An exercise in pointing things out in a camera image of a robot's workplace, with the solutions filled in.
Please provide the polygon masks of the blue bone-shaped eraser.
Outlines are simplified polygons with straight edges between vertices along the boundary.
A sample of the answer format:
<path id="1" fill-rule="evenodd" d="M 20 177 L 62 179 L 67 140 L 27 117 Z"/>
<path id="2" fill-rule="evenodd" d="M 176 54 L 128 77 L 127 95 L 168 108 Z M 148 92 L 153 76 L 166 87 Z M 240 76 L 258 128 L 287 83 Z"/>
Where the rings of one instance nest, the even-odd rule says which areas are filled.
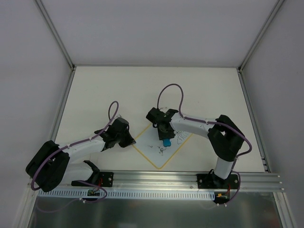
<path id="1" fill-rule="evenodd" d="M 170 147 L 171 146 L 171 140 L 170 139 L 163 139 L 163 146 L 164 147 Z"/>

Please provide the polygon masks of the yellow-framed small whiteboard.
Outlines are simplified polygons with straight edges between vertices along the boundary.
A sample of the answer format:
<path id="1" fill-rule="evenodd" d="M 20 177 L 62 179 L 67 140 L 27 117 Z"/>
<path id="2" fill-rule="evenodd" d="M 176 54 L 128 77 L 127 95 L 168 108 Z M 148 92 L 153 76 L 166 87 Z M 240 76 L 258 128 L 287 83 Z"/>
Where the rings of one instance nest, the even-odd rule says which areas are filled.
<path id="1" fill-rule="evenodd" d="M 164 147 L 163 141 L 158 137 L 157 129 L 153 128 L 150 124 L 135 138 L 136 144 L 134 144 L 133 147 L 152 164 L 152 166 L 160 170 L 191 136 L 191 133 L 177 131 L 175 137 L 170 139 L 171 146 Z"/>

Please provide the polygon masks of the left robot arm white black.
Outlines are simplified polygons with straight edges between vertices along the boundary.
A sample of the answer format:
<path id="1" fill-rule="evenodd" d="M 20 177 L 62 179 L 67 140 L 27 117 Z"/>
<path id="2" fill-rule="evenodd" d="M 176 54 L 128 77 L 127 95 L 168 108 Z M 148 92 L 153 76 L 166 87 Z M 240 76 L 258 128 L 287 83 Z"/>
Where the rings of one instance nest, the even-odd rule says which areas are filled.
<path id="1" fill-rule="evenodd" d="M 59 184 L 73 186 L 104 186 L 106 176 L 89 160 L 77 163 L 92 153 L 103 152 L 118 144 L 121 148 L 135 144 L 129 132 L 129 122 L 121 117 L 114 120 L 106 130 L 95 131 L 91 138 L 60 147 L 53 140 L 45 142 L 29 164 L 26 173 L 38 185 L 49 192 Z"/>

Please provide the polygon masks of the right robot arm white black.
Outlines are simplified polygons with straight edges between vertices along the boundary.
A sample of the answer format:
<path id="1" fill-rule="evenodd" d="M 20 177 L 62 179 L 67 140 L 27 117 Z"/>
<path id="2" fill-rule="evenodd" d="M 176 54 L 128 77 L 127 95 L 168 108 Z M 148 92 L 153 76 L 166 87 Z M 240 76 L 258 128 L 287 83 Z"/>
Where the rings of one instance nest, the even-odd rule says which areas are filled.
<path id="1" fill-rule="evenodd" d="M 238 151 L 245 141 L 244 134 L 235 126 L 229 117 L 220 115 L 216 119 L 199 119 L 182 116 L 178 110 L 168 109 L 163 112 L 153 108 L 146 118 L 157 128 L 159 140 L 164 146 L 175 137 L 178 131 L 188 132 L 209 139 L 217 155 L 217 163 L 212 176 L 213 185 L 223 188 L 229 183 Z"/>

